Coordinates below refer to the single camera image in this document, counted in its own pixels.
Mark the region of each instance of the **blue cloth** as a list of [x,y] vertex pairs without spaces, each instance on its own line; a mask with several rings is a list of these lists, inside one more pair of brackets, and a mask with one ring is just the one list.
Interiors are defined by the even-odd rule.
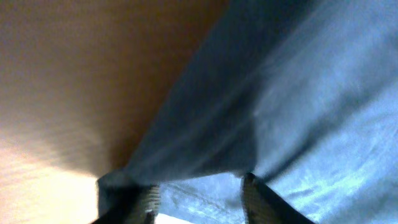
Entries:
[[242,223],[254,172],[315,222],[398,223],[397,158],[396,0],[231,1],[99,212],[162,184],[162,213]]

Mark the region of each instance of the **blue fabric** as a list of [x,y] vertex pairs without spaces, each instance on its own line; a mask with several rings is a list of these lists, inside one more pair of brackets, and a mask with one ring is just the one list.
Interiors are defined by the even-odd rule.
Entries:
[[161,183],[162,213],[242,223],[253,171],[315,222],[398,223],[397,123],[397,1],[231,1],[99,212]]

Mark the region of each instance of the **garment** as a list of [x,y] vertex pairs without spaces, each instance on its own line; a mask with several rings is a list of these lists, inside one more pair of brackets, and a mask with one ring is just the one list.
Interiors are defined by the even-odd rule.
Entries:
[[162,213],[242,223],[253,172],[314,222],[397,223],[397,122],[396,0],[231,1],[99,213],[161,184]]

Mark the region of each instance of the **brown background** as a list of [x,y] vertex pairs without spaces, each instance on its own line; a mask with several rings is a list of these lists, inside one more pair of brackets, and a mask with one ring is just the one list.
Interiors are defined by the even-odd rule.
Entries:
[[0,223],[88,223],[226,1],[0,2]]

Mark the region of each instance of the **wrinkled fabric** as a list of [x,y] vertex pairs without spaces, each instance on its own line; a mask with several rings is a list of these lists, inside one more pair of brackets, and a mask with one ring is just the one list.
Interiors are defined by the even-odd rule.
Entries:
[[242,223],[253,172],[314,222],[397,223],[397,122],[398,1],[231,1],[99,213],[162,184],[161,213]]

